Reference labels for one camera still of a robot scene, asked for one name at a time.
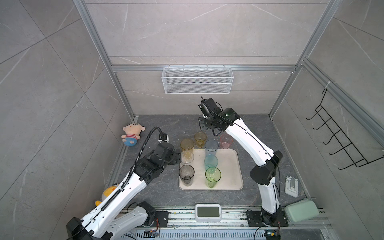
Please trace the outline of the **beige plastic tray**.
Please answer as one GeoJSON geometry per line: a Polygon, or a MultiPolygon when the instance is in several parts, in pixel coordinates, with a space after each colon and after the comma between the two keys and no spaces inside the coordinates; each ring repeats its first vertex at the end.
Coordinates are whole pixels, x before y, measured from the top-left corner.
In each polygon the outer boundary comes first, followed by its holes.
{"type": "Polygon", "coordinates": [[[214,187],[209,187],[209,181],[206,178],[205,150],[194,150],[194,161],[190,164],[195,174],[190,185],[179,179],[179,188],[184,191],[205,191],[205,190],[241,190],[244,186],[243,177],[240,169],[238,154],[235,150],[218,150],[217,168],[221,171],[221,179],[214,187]]]}

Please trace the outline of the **pink glass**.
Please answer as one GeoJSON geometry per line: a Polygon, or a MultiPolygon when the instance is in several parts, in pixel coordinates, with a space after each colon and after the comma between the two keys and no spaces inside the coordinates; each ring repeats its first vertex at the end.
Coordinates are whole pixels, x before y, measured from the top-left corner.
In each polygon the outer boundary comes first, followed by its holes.
{"type": "Polygon", "coordinates": [[[222,133],[220,136],[221,149],[229,149],[234,142],[234,138],[227,133],[222,133]]]}

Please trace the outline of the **tall amber yellow glass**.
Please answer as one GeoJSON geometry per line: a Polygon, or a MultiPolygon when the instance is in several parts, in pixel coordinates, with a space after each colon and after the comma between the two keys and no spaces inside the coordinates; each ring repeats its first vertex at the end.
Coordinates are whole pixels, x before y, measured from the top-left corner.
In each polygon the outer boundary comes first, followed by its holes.
{"type": "Polygon", "coordinates": [[[194,160],[194,146],[195,143],[191,139],[183,139],[181,141],[181,157],[183,164],[189,164],[194,160]]]}

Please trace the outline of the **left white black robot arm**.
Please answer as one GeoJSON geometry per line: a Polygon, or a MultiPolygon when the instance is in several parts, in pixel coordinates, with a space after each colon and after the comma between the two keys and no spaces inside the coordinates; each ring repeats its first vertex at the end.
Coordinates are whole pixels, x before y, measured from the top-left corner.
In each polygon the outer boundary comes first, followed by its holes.
{"type": "Polygon", "coordinates": [[[181,163],[181,150],[168,142],[159,143],[146,155],[139,154],[130,172],[113,192],[82,218],[67,223],[70,240],[114,240],[128,231],[150,225],[155,209],[147,202],[120,216],[123,208],[168,165],[181,163]]]}

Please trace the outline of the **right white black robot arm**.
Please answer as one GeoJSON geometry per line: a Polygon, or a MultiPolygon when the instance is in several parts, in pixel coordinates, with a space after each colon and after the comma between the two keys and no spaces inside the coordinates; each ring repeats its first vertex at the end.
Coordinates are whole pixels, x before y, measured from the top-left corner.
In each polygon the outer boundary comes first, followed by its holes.
{"type": "Polygon", "coordinates": [[[254,160],[256,166],[250,171],[250,177],[259,187],[262,199],[261,218],[264,225],[273,225],[282,210],[276,173],[280,171],[279,162],[283,154],[266,146],[232,108],[223,110],[221,105],[212,98],[202,98],[199,108],[203,113],[203,116],[199,118],[201,129],[218,129],[227,133],[254,160]]]}

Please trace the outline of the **teal glass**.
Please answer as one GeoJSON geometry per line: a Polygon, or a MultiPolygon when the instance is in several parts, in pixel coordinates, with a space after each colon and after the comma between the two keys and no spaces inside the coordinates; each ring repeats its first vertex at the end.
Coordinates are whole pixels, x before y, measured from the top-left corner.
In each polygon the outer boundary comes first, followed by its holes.
{"type": "Polygon", "coordinates": [[[205,160],[204,160],[206,170],[208,168],[217,167],[218,163],[219,163],[219,160],[215,155],[206,155],[205,160]]]}

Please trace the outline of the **blue glass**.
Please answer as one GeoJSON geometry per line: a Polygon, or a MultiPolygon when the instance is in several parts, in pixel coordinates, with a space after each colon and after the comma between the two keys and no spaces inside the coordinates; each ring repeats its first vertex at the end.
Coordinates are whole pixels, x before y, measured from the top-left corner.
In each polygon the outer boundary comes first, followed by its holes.
{"type": "Polygon", "coordinates": [[[206,156],[215,156],[219,149],[219,144],[215,140],[208,140],[205,143],[205,154],[206,156]]]}

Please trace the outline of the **short yellow glass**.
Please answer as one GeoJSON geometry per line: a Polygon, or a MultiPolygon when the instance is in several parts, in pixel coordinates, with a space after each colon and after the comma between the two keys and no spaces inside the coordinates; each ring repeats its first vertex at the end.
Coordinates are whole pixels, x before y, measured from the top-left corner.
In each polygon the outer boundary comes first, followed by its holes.
{"type": "Polygon", "coordinates": [[[207,140],[207,135],[206,135],[206,133],[200,131],[200,132],[195,133],[194,139],[196,142],[196,146],[198,148],[203,148],[205,146],[205,143],[207,140]]]}

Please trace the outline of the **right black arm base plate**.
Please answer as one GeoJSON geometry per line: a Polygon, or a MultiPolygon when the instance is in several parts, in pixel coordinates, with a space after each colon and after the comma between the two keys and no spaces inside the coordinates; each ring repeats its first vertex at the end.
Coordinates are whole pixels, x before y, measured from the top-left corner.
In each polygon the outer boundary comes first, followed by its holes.
{"type": "Polygon", "coordinates": [[[267,211],[261,209],[258,211],[247,210],[246,217],[249,227],[288,227],[288,219],[281,208],[278,208],[277,212],[270,214],[267,211]]]}

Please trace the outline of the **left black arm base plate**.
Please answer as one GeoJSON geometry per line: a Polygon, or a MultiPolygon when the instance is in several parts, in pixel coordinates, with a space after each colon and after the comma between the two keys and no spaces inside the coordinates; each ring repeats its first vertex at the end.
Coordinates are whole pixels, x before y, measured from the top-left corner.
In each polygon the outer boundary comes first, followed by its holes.
{"type": "Polygon", "coordinates": [[[166,228],[168,226],[169,221],[169,212],[168,211],[159,211],[155,212],[150,217],[150,228],[156,228],[159,226],[160,228],[166,228]]]}

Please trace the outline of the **tall green glass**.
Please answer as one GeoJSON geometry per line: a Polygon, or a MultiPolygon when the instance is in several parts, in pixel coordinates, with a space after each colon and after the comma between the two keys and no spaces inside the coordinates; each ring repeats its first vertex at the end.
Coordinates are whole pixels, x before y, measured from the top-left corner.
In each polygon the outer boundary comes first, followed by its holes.
{"type": "Polygon", "coordinates": [[[209,167],[206,169],[205,177],[208,188],[214,188],[222,178],[222,173],[216,167],[209,167]]]}

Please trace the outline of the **dark grey smoked glass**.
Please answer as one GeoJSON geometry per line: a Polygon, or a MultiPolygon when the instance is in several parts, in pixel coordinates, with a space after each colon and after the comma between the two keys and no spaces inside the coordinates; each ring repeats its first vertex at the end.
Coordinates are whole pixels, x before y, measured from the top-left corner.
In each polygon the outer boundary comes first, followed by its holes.
{"type": "Polygon", "coordinates": [[[195,169],[191,165],[182,165],[179,169],[179,177],[185,186],[190,186],[193,182],[195,169]]]}

